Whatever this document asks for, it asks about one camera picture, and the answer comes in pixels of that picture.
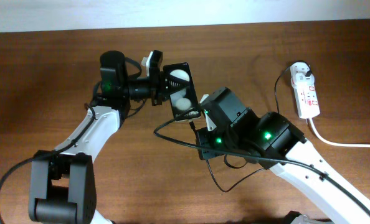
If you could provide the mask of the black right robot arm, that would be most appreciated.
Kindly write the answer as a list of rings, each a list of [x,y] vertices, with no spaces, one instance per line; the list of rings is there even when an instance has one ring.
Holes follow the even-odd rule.
[[[200,152],[243,157],[285,180],[333,223],[370,223],[370,199],[335,171],[294,124],[276,112],[258,117],[230,89],[204,95]]]

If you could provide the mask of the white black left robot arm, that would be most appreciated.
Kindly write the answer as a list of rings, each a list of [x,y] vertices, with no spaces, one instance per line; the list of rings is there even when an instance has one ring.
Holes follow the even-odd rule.
[[[131,59],[112,50],[100,56],[101,80],[75,131],[53,151],[37,151],[31,162],[29,218],[39,223],[110,223],[97,211],[93,163],[109,138],[122,126],[131,101],[159,105],[185,89],[191,74],[182,64],[162,66],[154,50],[137,63],[147,76],[129,75]]]

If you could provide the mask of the black Galaxy flip phone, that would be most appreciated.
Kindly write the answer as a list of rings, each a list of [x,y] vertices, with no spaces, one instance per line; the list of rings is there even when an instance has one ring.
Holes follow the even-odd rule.
[[[163,72],[166,75],[166,81],[169,76],[174,76],[190,82],[189,86],[182,90],[168,90],[166,88],[169,93],[173,118],[175,118],[176,121],[200,118],[201,112],[197,109],[199,103],[197,100],[189,64],[183,62],[165,65],[163,67]]]

